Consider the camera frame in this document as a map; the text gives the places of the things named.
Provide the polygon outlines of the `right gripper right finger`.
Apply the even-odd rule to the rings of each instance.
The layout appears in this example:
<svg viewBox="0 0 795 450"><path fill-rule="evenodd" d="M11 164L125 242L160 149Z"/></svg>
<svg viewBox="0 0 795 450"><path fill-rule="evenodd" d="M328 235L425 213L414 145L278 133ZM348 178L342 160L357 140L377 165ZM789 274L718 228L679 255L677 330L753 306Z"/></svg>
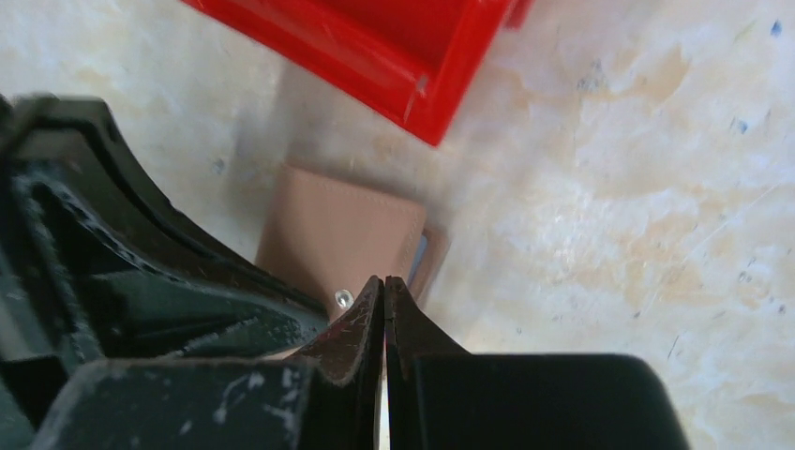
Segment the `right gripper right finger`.
<svg viewBox="0 0 795 450"><path fill-rule="evenodd" d="M684 449L651 367L626 354L477 354L385 281L390 443L395 449Z"/></svg>

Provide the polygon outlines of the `red plastic bin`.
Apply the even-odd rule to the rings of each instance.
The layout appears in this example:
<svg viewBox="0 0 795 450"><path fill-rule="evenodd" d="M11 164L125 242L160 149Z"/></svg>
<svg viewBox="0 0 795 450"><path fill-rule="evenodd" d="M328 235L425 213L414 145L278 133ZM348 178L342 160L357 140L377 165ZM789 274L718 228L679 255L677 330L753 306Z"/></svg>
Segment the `red plastic bin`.
<svg viewBox="0 0 795 450"><path fill-rule="evenodd" d="M449 129L518 0L188 0L430 145Z"/></svg>

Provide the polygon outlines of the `pink leather card holder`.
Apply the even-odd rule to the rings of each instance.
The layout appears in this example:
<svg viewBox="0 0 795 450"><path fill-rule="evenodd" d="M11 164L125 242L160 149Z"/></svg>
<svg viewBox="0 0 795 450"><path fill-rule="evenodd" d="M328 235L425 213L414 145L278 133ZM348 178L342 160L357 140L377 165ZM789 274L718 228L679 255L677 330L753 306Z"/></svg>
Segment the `pink leather card holder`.
<svg viewBox="0 0 795 450"><path fill-rule="evenodd" d="M400 277L422 300L448 248L423 204L285 163L255 264L335 321L372 276Z"/></svg>

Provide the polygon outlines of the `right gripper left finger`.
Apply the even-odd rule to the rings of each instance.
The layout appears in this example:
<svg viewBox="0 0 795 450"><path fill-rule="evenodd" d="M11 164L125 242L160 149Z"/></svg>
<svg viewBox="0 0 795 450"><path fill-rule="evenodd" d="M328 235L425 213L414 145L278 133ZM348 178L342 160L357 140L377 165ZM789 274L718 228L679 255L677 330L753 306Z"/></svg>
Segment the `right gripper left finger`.
<svg viewBox="0 0 795 450"><path fill-rule="evenodd" d="M110 359L77 370L35 449L371 449L383 282L281 360Z"/></svg>

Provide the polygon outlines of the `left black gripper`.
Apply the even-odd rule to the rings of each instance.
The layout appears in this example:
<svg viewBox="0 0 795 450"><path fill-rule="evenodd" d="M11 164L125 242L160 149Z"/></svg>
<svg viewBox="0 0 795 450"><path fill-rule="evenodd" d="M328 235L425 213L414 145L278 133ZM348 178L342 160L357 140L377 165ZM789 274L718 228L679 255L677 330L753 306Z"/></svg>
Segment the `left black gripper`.
<svg viewBox="0 0 795 450"><path fill-rule="evenodd" d="M177 211L103 100L2 102L3 448L30 445L86 363L267 355L326 321Z"/></svg>

